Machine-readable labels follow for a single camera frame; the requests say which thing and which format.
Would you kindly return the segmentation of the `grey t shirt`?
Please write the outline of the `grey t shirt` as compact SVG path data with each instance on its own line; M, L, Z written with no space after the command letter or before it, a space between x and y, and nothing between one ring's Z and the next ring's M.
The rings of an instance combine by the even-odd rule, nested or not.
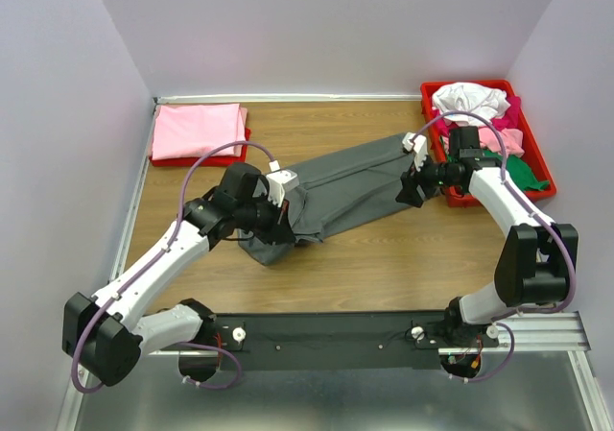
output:
M292 244L267 245L240 234L239 247L270 266L296 246L320 244L326 238L407 209L396 197L401 177L413 163L404 151L401 132L312 158L289 169L299 185L288 195Z

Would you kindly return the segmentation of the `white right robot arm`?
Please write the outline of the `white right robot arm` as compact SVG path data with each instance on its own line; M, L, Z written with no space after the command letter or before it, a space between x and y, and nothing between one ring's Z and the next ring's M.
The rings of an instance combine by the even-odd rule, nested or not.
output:
M505 236L491 283L452 299L434 332L460 347L489 325L517 312L549 314L565 309L576 291L579 234L541 212L518 188L502 158L479 147L474 128L450 134L452 158L433 161L420 134L406 135L403 146L413 156L403 185L408 202L420 207L443 187L455 187L477 199Z

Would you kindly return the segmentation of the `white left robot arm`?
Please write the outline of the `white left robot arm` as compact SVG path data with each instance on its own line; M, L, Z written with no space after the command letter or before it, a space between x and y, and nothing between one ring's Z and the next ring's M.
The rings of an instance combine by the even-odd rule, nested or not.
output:
M169 228L131 267L91 296L76 293L65 303L61 347L72 359L73 386L84 394L114 386L142 357L172 345L211 350L234 361L215 313L202 303L185 299L153 315L146 311L186 268L238 229L265 244L292 244L288 195L298 185L297 174L276 161L266 175L234 163L204 195L181 198ZM99 386L85 386L81 369Z

